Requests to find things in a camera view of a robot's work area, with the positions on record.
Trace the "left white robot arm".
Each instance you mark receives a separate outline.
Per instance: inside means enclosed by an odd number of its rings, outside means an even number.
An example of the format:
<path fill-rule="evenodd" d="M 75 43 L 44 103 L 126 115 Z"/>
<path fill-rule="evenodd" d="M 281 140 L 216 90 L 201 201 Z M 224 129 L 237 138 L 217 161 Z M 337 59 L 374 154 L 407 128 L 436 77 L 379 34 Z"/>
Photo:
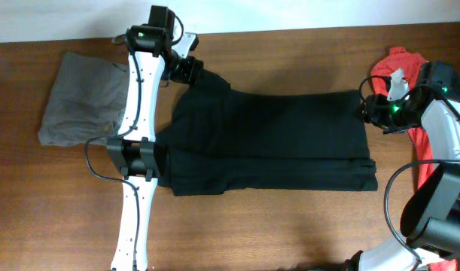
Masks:
<path fill-rule="evenodd" d="M 123 206 L 116 251 L 110 268 L 115 271 L 148 268 L 147 237 L 151 203 L 163 175 L 165 150 L 156 143 L 155 111 L 161 81 L 180 78 L 195 81 L 202 62 L 190 56 L 197 34 L 181 32 L 173 38 L 165 29 L 134 26 L 126 34 L 129 85 L 120 129 L 106 141 L 111 161 L 120 173 Z"/>

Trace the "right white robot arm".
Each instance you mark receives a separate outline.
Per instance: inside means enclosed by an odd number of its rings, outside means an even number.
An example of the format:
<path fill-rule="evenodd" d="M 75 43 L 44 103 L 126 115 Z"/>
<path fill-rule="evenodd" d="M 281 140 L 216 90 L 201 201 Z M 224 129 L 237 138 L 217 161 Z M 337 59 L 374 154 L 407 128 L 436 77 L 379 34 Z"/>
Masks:
<path fill-rule="evenodd" d="M 460 101 L 448 87 L 420 85 L 395 102 L 376 104 L 385 132 L 417 124 L 429 137 L 436 166 L 404 207 L 391 238 L 346 260 L 342 270 L 421 270 L 460 257 Z"/>

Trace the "black t-shirt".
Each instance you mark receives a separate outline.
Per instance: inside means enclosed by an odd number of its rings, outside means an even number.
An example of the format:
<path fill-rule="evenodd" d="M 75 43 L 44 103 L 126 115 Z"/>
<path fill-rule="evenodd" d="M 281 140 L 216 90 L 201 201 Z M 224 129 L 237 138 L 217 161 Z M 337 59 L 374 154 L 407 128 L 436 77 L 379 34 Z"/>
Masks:
<path fill-rule="evenodd" d="M 354 90 L 267 96 L 234 90 L 204 71 L 156 140 L 168 148 L 159 180 L 176 196 L 229 190 L 375 191 Z"/>

